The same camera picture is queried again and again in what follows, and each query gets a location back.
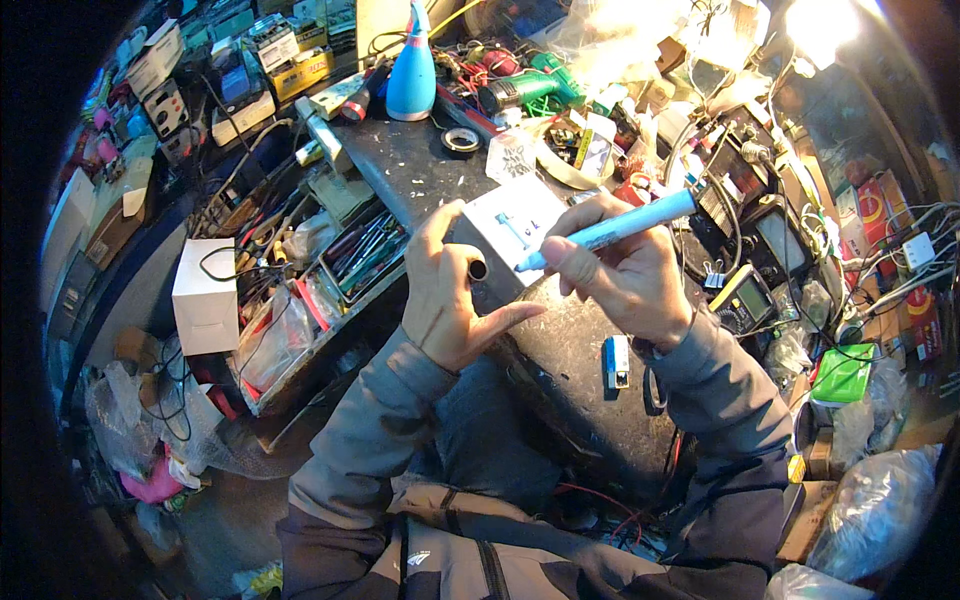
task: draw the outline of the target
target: green box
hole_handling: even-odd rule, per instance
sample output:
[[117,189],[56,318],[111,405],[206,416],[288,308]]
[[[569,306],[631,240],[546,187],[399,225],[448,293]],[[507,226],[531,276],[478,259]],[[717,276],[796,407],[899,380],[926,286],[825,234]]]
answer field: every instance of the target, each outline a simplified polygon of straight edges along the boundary
[[[860,359],[874,358],[876,354],[876,344],[841,346],[839,349]],[[827,350],[820,361],[820,370],[810,389],[810,397],[817,404],[831,407],[842,407],[862,400],[867,393],[872,365],[844,356],[836,349]]]

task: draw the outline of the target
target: workbench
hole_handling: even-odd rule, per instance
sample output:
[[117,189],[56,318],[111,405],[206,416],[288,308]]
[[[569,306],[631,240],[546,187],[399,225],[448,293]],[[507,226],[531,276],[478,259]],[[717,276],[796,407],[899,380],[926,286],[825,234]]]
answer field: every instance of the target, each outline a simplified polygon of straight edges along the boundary
[[[360,124],[335,119],[329,126],[406,228],[416,228],[441,203],[470,201],[497,187],[485,174],[485,148],[468,160],[454,160],[445,155],[441,130],[431,119],[404,123],[386,119],[373,107],[371,113]],[[442,114],[435,117],[442,127],[454,126]],[[561,199],[575,191],[548,175],[542,179]],[[494,255],[482,238],[465,237],[457,226],[448,234],[451,241],[472,243],[487,257]],[[697,301],[700,289],[687,283],[691,300]],[[474,284],[473,293],[481,315],[514,300],[499,297],[487,283]],[[523,297],[550,310],[515,327],[492,354],[523,391],[526,407],[565,440],[565,447],[554,450],[590,466],[599,478],[620,482],[630,494],[655,495],[674,425],[665,414],[646,415],[642,362],[632,356],[630,388],[605,399],[600,349],[608,336],[621,333],[617,327],[593,300],[562,298],[556,277],[535,283]]]

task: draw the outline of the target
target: hand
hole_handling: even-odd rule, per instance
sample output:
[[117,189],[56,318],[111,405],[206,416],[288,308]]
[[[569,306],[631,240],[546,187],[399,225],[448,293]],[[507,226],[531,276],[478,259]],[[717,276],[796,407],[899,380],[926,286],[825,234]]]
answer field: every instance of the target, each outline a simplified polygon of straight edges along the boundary
[[444,244],[450,223],[463,208],[462,200],[438,208],[414,233],[403,255],[410,281],[403,330],[424,354],[451,372],[472,363],[507,329],[546,311],[535,302],[513,302],[477,316],[467,268],[471,260],[483,260],[483,254],[473,246]]
[[564,236],[623,214],[634,207],[609,193],[570,208],[547,231],[540,252],[560,274],[560,293],[593,296],[625,333],[669,352],[686,337],[693,308],[684,296],[670,231],[660,226],[632,235],[598,254]]

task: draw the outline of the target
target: plug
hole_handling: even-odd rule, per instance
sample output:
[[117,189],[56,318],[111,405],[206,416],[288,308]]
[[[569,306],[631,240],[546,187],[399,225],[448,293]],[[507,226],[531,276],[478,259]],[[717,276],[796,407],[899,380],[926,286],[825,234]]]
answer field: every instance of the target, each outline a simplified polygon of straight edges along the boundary
[[903,256],[911,272],[920,269],[936,255],[933,244],[930,242],[930,235],[926,231],[903,242]]

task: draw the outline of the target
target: person's right hand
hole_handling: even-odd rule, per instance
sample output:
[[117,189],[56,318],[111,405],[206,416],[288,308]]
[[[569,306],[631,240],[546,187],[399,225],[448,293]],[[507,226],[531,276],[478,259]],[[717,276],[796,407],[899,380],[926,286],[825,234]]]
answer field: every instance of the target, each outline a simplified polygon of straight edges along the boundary
[[573,290],[586,301],[593,297],[624,333],[666,353],[686,337],[693,308],[684,296],[670,231],[663,226],[632,235],[598,254],[566,236],[623,214],[634,207],[602,193],[570,208],[547,231],[540,253],[560,274],[560,292]]

